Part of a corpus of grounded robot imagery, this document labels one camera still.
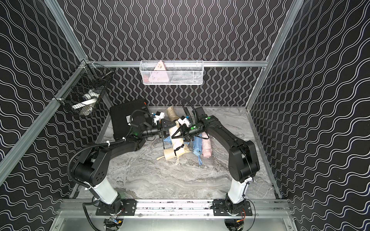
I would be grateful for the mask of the aluminium front rail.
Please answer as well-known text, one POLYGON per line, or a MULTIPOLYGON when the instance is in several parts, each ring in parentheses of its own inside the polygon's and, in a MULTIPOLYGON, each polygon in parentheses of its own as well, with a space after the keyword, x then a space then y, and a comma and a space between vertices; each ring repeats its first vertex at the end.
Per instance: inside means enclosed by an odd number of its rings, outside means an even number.
POLYGON ((227 212, 221 199, 126 199, 118 218, 133 219, 233 219, 288 218, 285 200, 249 199, 236 212, 227 212))

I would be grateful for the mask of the beige umbrella at back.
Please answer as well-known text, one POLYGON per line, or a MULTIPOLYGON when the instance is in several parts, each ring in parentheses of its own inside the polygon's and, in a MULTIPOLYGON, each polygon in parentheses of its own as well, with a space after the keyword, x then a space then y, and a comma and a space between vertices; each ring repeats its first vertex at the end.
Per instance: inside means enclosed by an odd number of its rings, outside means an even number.
POLYGON ((177 115, 173 106, 168 107, 165 110, 170 121, 177 121, 180 117, 177 115))

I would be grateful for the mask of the beige umbrella with wooden handle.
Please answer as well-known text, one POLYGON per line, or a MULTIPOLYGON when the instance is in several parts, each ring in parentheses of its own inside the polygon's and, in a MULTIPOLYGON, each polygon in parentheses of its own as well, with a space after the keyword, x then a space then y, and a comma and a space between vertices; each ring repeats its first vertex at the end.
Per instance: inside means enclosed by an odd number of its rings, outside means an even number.
POLYGON ((169 134, 172 142, 173 152, 176 157, 175 165, 179 164, 179 158, 185 153, 185 144, 183 138, 173 138, 181 135, 180 124, 178 121, 175 121, 176 126, 169 129, 169 134))

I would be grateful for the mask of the light blue umbrella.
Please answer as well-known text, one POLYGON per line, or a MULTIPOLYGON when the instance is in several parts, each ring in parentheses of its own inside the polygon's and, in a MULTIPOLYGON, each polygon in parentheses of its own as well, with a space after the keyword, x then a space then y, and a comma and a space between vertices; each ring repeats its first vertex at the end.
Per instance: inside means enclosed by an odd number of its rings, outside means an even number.
POLYGON ((198 164, 202 165, 201 155, 202 155, 202 137, 194 137, 193 140, 193 154, 198 158, 198 164))

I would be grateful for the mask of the light blue crumpled sleeve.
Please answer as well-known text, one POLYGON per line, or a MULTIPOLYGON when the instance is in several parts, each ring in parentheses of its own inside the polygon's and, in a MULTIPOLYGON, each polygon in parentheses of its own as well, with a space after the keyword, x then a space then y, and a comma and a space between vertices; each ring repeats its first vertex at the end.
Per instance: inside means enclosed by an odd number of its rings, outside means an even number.
POLYGON ((171 136, 168 136, 168 137, 164 138, 164 140, 163 140, 163 141, 164 141, 166 144, 168 144, 168 145, 172 144, 171 136))

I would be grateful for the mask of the cream sleeved umbrella front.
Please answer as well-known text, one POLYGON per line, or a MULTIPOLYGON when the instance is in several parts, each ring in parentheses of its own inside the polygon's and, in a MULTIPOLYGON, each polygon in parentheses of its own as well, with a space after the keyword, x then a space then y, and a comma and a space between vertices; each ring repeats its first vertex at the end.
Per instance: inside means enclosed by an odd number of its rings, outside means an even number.
POLYGON ((163 150, 163 155, 158 157, 157 160, 160 160, 162 158, 165 158, 166 160, 170 160, 173 158, 179 159, 180 156, 190 153, 190 149, 187 144, 182 144, 181 146, 173 149, 173 148, 168 148, 163 150))

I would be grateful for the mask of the pink triangle card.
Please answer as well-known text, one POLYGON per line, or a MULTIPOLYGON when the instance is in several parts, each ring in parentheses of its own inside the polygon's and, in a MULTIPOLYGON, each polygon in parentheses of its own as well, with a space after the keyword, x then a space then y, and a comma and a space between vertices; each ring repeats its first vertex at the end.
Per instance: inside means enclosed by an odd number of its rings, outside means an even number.
POLYGON ((154 70, 151 72, 148 81, 151 84, 162 84, 170 81, 165 64, 162 60, 158 61, 154 70))

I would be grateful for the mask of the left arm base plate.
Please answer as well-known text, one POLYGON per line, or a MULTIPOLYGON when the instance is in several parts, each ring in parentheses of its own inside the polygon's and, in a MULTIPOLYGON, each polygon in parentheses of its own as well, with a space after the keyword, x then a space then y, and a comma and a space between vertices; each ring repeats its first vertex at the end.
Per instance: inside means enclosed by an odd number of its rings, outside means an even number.
POLYGON ((136 211, 137 201, 134 199, 121 199, 120 202, 115 201, 108 205, 100 202, 95 215, 96 216, 134 216, 136 211))

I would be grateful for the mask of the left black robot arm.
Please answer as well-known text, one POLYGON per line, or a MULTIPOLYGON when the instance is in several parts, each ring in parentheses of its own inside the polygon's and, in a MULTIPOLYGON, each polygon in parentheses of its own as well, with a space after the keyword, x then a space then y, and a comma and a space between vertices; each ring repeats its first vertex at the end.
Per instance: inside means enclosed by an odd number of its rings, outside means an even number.
POLYGON ((129 118, 129 130, 115 142, 93 144, 77 152, 67 166, 73 182, 85 187, 100 202, 113 205, 118 192, 110 185, 107 174, 110 161, 120 155, 140 150, 151 136, 164 137, 175 122, 161 119, 154 122, 154 115, 145 110, 134 110, 129 118))

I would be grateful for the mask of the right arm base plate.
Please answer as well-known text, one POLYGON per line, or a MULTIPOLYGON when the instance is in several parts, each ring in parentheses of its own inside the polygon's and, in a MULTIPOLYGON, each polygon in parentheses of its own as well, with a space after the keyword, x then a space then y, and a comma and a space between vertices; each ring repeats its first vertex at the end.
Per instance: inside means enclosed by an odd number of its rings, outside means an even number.
POLYGON ((248 217, 253 215, 251 204, 247 200, 233 204, 228 199, 215 199, 210 209, 213 210, 215 216, 248 217))

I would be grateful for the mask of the white roll in basket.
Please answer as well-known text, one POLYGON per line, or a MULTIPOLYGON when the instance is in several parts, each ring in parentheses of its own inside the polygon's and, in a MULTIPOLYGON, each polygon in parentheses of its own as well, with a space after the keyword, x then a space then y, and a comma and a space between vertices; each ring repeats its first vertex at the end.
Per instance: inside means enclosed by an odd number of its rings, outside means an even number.
POLYGON ((74 112, 79 113, 79 115, 90 115, 93 112, 93 108, 99 98, 100 94, 93 90, 89 90, 88 93, 84 94, 82 102, 75 103, 71 106, 74 112))

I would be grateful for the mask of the pink sleeved umbrella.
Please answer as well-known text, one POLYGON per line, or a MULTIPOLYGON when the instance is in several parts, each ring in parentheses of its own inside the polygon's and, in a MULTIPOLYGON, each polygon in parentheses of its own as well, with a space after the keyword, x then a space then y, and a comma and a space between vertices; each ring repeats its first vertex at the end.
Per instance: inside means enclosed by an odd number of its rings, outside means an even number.
POLYGON ((209 158, 212 156, 212 142, 211 138, 206 132, 202 134, 202 155, 204 158, 209 158))

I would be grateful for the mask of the black tool case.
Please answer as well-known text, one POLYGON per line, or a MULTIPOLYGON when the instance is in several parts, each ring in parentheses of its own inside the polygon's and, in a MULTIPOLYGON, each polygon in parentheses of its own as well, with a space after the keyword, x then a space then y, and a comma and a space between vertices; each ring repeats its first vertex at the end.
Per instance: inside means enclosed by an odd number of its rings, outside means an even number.
POLYGON ((139 128, 147 129, 147 125, 152 125, 151 119, 147 113, 139 111, 135 112, 131 119, 131 115, 135 110, 149 112, 146 101, 139 98, 110 108, 109 113, 115 141, 120 141, 123 137, 130 141, 143 140, 142 135, 139 134, 139 128))

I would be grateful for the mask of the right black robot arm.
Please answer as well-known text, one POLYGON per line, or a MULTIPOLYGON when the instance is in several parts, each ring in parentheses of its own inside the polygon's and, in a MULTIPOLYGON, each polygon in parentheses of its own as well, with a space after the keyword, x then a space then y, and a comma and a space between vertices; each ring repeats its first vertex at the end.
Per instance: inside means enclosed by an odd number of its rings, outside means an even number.
POLYGON ((225 128, 215 116, 208 116, 202 107, 193 109, 195 123, 189 127, 181 125, 171 136, 173 139, 184 139, 186 142, 205 132, 215 138, 228 151, 228 170, 232 184, 226 200, 230 204, 240 204, 245 200, 248 182, 260 170, 255 144, 244 141, 225 128))

